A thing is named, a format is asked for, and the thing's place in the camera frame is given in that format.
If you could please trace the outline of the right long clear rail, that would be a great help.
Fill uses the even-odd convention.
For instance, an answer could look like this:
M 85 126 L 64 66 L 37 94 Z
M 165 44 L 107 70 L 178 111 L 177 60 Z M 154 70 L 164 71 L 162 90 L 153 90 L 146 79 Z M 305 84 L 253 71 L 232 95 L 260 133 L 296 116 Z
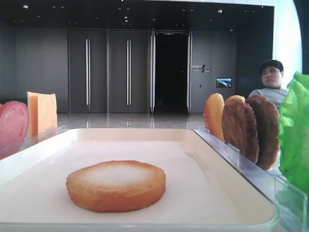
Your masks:
M 219 140 L 206 128 L 199 127 L 195 132 L 279 208 L 281 216 L 274 232 L 309 230 L 309 197 L 289 183 L 278 167 L 264 171 L 241 155 L 237 148 Z

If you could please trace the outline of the inner red tomato slice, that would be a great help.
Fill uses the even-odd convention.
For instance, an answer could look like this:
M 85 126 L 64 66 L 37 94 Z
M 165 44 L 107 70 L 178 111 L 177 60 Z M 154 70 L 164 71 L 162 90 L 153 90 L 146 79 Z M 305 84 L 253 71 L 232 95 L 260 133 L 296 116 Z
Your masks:
M 0 146 L 24 140 L 28 131 L 29 114 L 27 106 L 19 101 L 9 101 L 0 116 Z

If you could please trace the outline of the bread slice on tray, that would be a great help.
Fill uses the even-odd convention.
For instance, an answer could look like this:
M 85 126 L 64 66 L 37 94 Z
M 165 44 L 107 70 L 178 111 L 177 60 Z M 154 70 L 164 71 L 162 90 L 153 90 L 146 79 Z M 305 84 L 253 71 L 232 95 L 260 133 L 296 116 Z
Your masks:
M 128 212 L 159 201 L 166 190 L 163 169 L 136 160 L 111 160 L 67 176 L 71 200 L 95 212 Z

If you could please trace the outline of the inner bun slice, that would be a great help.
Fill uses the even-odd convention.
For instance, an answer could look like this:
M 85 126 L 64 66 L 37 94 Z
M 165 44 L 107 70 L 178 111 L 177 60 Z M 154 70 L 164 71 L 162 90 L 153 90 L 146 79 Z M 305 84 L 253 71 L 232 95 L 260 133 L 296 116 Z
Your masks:
M 222 130 L 222 115 L 224 109 L 224 99 L 221 94 L 211 94 L 206 100 L 204 107 L 205 126 L 210 132 L 220 140 L 224 140 Z

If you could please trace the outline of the outer bun slice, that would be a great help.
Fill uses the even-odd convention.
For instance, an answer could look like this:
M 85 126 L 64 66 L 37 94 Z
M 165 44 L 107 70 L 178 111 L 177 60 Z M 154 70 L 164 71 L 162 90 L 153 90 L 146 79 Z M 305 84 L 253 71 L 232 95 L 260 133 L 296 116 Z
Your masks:
M 245 102 L 245 97 L 240 96 L 240 95 L 233 95 L 233 96 L 230 96 L 229 98 L 227 98 L 225 100 L 225 103 L 227 103 L 227 102 L 229 102 L 231 100 L 241 100 L 242 102 Z

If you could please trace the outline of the outer brown meat patty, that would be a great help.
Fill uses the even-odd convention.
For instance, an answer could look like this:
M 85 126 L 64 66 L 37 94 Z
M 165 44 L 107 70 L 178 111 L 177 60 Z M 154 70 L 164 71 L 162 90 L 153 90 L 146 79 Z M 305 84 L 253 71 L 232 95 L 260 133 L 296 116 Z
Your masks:
M 248 97 L 246 103 L 254 110 L 257 122 L 259 156 L 256 164 L 268 170 L 275 164 L 280 151 L 279 111 L 273 102 L 260 95 Z

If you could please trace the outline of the cream rectangular tray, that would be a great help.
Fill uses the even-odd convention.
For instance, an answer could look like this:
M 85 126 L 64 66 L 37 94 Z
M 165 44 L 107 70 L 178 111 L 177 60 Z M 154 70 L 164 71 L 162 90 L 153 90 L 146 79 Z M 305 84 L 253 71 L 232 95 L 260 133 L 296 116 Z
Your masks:
M 0 162 L 3 232 L 264 232 L 277 206 L 187 129 L 72 129 Z

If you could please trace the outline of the left long clear rail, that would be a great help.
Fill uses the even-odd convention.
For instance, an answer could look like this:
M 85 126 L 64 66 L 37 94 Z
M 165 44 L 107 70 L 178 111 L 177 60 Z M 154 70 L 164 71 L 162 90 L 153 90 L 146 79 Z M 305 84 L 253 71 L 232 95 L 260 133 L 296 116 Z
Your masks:
M 7 158 L 13 154 L 16 154 L 19 151 L 22 151 L 26 148 L 29 148 L 35 144 L 38 144 L 44 140 L 47 140 L 49 138 L 52 138 L 53 136 L 56 136 L 64 131 L 66 131 L 68 128 L 66 128 L 65 125 L 60 126 L 58 128 L 51 128 L 48 129 L 46 132 L 35 135 L 33 137 L 27 137 L 25 140 L 12 142 L 8 145 L 2 145 L 0 147 L 0 159 Z

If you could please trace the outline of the brown meat patty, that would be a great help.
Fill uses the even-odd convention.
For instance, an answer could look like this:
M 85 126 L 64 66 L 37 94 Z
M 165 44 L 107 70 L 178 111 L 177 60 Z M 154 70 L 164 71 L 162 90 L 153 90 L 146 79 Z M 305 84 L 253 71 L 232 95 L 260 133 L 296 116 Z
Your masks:
M 279 111 L 273 102 L 260 95 L 248 97 L 246 103 L 254 110 L 257 122 L 259 156 L 256 164 L 268 170 L 275 164 L 280 151 Z
M 253 163 L 259 156 L 258 130 L 255 113 L 240 99 L 225 103 L 222 115 L 224 141 L 233 145 Z

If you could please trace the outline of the green lettuce leaf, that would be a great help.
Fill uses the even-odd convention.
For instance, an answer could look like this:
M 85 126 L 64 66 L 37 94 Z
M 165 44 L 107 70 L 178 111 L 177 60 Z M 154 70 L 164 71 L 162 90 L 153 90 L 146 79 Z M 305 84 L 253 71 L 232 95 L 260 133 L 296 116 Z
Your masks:
M 280 106 L 280 171 L 306 194 L 309 192 L 309 76 L 296 72 Z

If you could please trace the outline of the long clear rail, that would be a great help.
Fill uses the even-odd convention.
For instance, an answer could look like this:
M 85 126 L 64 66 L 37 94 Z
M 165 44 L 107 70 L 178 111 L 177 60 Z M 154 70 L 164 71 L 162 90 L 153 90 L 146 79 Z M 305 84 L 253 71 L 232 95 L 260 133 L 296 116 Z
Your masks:
M 47 140 L 49 138 L 52 138 L 53 136 L 56 136 L 64 131 L 66 131 L 68 128 L 66 128 L 65 125 L 60 126 L 58 128 L 51 128 L 48 129 L 46 132 L 35 135 L 33 137 L 27 137 L 25 140 L 12 142 L 8 145 L 2 145 L 0 147 L 0 159 L 7 158 L 13 154 L 16 154 L 19 151 L 22 151 L 26 148 L 29 148 L 35 144 L 38 144 L 44 140 Z
M 274 232 L 309 230 L 309 197 L 289 183 L 278 167 L 264 171 L 241 155 L 237 148 L 219 140 L 206 128 L 199 127 L 195 132 L 279 208 L 281 216 Z

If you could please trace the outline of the orange cheese slice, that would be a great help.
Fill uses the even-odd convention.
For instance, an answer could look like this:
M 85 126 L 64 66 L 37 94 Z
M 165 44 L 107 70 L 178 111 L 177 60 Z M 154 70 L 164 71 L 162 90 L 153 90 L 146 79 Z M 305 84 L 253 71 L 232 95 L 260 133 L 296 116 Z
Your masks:
M 29 127 L 28 137 L 38 134 L 38 93 L 27 92 Z
M 38 134 L 57 128 L 56 95 L 39 94 L 38 98 Z

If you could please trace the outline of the inner orange cheese slice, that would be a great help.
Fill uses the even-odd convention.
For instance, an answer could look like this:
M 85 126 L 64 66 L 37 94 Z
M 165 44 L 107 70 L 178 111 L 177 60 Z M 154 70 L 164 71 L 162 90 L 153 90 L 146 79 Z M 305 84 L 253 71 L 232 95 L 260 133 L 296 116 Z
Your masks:
M 56 95 L 39 94 L 38 98 L 38 134 L 57 128 Z

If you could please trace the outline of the seated man in grey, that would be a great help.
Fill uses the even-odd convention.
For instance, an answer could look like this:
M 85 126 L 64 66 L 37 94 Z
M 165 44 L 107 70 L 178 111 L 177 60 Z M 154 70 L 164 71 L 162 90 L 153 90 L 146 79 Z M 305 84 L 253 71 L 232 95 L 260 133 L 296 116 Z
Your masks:
M 259 72 L 264 88 L 253 90 L 249 94 L 249 97 L 255 95 L 264 96 L 271 101 L 279 111 L 281 103 L 289 94 L 289 90 L 282 87 L 282 79 L 284 77 L 283 64 L 276 59 L 267 60 L 260 65 Z

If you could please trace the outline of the outer orange cheese slice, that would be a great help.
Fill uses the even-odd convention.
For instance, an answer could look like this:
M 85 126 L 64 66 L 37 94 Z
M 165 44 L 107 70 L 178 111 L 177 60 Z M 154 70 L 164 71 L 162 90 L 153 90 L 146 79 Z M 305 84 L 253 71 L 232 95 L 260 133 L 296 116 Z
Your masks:
M 27 92 L 29 127 L 28 137 L 38 134 L 38 93 Z

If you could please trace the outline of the bun slice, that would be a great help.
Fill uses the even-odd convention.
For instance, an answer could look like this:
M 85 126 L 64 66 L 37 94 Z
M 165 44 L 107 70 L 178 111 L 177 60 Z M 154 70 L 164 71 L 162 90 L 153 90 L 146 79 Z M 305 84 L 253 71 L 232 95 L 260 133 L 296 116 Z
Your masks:
M 211 94 L 206 100 L 204 107 L 205 126 L 210 132 L 220 140 L 224 140 L 222 130 L 222 115 L 224 109 L 224 99 L 221 94 Z
M 245 97 L 240 96 L 240 95 L 233 95 L 233 96 L 230 96 L 229 98 L 227 98 L 225 100 L 225 103 L 227 103 L 227 102 L 229 102 L 231 100 L 241 100 L 242 102 L 245 102 Z

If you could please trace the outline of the inner brown meat patty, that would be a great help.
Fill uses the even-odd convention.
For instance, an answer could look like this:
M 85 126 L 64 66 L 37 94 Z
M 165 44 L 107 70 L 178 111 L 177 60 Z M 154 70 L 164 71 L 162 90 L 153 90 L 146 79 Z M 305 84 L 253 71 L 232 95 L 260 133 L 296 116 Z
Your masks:
M 222 115 L 224 141 L 233 145 L 253 163 L 259 156 L 258 130 L 255 113 L 240 99 L 225 103 Z

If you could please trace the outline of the small wall screen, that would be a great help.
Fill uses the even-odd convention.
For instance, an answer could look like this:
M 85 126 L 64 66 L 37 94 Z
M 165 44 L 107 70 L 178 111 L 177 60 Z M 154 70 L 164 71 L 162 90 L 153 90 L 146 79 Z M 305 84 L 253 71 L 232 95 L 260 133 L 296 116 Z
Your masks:
M 216 87 L 232 87 L 232 78 L 216 78 Z

